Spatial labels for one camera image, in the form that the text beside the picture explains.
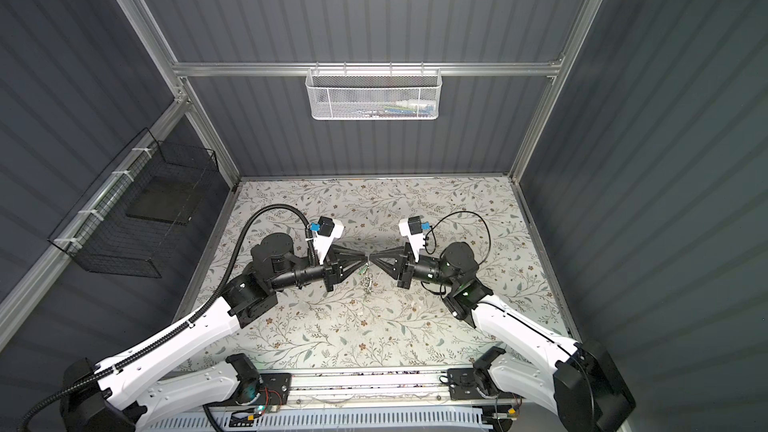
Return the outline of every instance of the white wire mesh basket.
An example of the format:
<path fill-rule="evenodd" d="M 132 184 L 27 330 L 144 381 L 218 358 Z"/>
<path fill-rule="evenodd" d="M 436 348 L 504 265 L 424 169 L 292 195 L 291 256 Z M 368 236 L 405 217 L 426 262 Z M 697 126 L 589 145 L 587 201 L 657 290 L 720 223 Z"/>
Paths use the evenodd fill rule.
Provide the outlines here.
<path fill-rule="evenodd" d="M 312 117 L 318 120 L 437 119 L 440 71 L 411 75 L 306 74 Z"/>

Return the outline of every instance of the table surface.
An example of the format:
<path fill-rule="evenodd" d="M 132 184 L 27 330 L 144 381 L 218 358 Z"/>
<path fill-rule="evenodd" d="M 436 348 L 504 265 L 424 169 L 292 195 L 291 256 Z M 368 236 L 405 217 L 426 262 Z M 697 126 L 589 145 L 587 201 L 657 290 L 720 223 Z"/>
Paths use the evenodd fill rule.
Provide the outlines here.
<path fill-rule="evenodd" d="M 434 226 L 450 212 L 470 210 L 484 217 L 492 234 L 491 254 L 478 277 L 526 316 L 565 332 L 505 177 L 244 182 L 240 187 L 198 293 L 198 305 L 221 279 L 243 224 L 263 206 L 290 204 L 311 221 L 319 216 L 338 218 L 345 230 L 335 243 L 365 252 L 402 245 L 400 218 L 421 215 Z M 268 212 L 246 236 L 235 274 L 250 260 L 250 248 L 272 232 L 287 232 L 296 254 L 306 254 L 298 218 L 288 211 Z M 477 260 L 488 250 L 485 228 L 471 214 L 450 217 L 435 233 L 437 253 L 454 241 L 471 245 Z M 431 250 L 431 237 L 428 243 Z M 373 276 L 372 292 L 362 286 L 363 276 L 358 273 L 329 294 L 321 282 L 279 292 L 277 307 L 244 330 L 213 343 L 178 370 L 199 370 L 236 353 L 247 354 L 259 369 L 468 364 L 497 343 L 495 337 L 456 321 L 440 298 L 419 283 L 404 290 L 376 266 L 366 273 Z"/>

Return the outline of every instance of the black bracket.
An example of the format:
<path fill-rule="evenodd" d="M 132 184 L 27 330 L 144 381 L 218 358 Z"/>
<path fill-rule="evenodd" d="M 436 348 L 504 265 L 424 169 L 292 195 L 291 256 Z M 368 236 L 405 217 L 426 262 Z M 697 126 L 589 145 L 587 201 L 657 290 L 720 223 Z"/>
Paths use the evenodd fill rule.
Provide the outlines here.
<path fill-rule="evenodd" d="M 471 367 L 448 369 L 448 390 L 451 400 L 484 399 L 475 383 L 475 369 Z"/>
<path fill-rule="evenodd" d="M 256 401 L 248 406 L 243 407 L 249 407 L 252 408 L 253 406 L 260 406 L 260 405 L 267 405 L 267 399 L 266 394 L 264 393 L 264 388 L 269 390 L 269 405 L 285 405 L 288 403 L 288 395 L 290 394 L 290 384 L 291 384 L 292 376 L 291 374 L 261 374 L 261 386 L 259 389 L 260 395 L 256 399 Z M 208 404 L 211 407 L 239 407 L 240 405 L 235 400 L 235 397 L 223 400 L 221 402 L 212 402 L 211 404 Z"/>
<path fill-rule="evenodd" d="M 236 315 L 241 328 L 256 320 L 277 305 L 277 294 L 255 274 L 253 263 L 246 265 L 243 273 L 230 280 L 221 296 L 232 307 L 230 315 Z"/>
<path fill-rule="evenodd" d="M 389 248 L 369 255 L 372 264 L 387 273 L 389 277 L 397 280 L 397 286 L 408 289 L 413 280 L 413 252 L 408 244 L 402 247 Z"/>
<path fill-rule="evenodd" d="M 505 353 L 506 350 L 503 348 L 493 346 L 489 350 L 486 350 L 485 353 L 472 364 L 472 369 L 475 371 L 475 383 L 478 390 L 483 392 L 486 396 L 493 397 L 501 392 L 496 387 L 496 384 L 493 383 L 493 379 L 491 379 L 488 370 L 490 370 L 493 361 L 496 360 L 499 355 Z"/>
<path fill-rule="evenodd" d="M 617 430 L 636 403 L 602 344 L 586 341 L 554 372 L 554 400 L 568 432 Z"/>

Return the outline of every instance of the white plastic clip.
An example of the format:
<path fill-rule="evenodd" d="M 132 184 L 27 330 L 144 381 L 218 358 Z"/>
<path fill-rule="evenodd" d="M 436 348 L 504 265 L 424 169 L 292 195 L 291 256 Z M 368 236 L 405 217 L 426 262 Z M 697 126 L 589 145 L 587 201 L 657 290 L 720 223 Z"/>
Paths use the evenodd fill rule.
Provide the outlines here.
<path fill-rule="evenodd" d="M 92 208 L 90 210 L 81 210 L 78 212 L 78 214 L 93 214 L 93 216 L 95 216 L 100 222 L 104 221 L 104 217 L 101 216 L 101 214 L 98 213 L 98 210 L 96 210 L 95 208 Z"/>
<path fill-rule="evenodd" d="M 149 149 L 147 147 L 134 147 L 131 150 L 141 150 L 142 152 L 146 152 L 149 158 L 152 158 L 152 149 Z"/>
<path fill-rule="evenodd" d="M 333 230 L 331 230 L 330 235 L 320 235 L 318 232 L 317 236 L 314 237 L 312 246 L 315 248 L 315 251 L 317 251 L 317 258 L 320 260 L 320 264 L 323 264 L 326 260 L 326 255 L 328 255 L 328 250 L 331 248 L 333 241 L 337 238 L 341 238 L 343 233 L 344 225 L 341 224 L 341 221 L 338 218 L 334 218 Z"/>
<path fill-rule="evenodd" d="M 80 245 L 80 239 L 77 237 L 72 238 L 55 238 L 53 239 L 53 242 L 65 242 L 67 244 L 74 244 L 75 246 L 82 248 L 83 246 Z"/>
<path fill-rule="evenodd" d="M 424 229 L 417 234 L 411 234 L 411 228 L 408 224 L 408 218 L 403 218 L 398 223 L 400 229 L 400 235 L 408 238 L 408 242 L 411 244 L 411 250 L 413 250 L 413 259 L 418 262 L 418 251 L 424 248 Z"/>
<path fill-rule="evenodd" d="M 128 177 L 128 178 L 130 179 L 130 181 L 131 181 L 131 182 L 133 182 L 133 181 L 134 181 L 134 178 L 130 176 L 130 170 L 116 170 L 116 171 L 114 171 L 114 172 L 112 172 L 112 173 L 113 173 L 113 174 L 123 174 L 123 175 L 125 175 L 126 177 Z"/>

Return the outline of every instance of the red wire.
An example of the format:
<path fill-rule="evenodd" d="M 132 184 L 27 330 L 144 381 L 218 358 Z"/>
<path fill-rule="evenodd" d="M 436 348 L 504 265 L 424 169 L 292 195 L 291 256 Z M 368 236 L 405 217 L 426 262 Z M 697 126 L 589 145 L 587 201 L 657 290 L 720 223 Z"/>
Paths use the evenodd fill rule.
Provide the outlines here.
<path fill-rule="evenodd" d="M 283 398 L 280 396 L 280 394 L 278 394 L 278 393 L 277 393 L 277 391 L 276 391 L 276 390 L 269 390 L 269 389 L 266 389 L 266 392 L 267 392 L 267 394 L 266 394 L 266 396 L 267 396 L 267 397 L 269 397 L 269 396 L 270 396 L 269 392 L 274 392 L 274 394 L 275 394 L 275 395 L 277 396 L 277 398 L 280 400 L 280 406 L 281 406 L 281 407 L 283 406 Z"/>

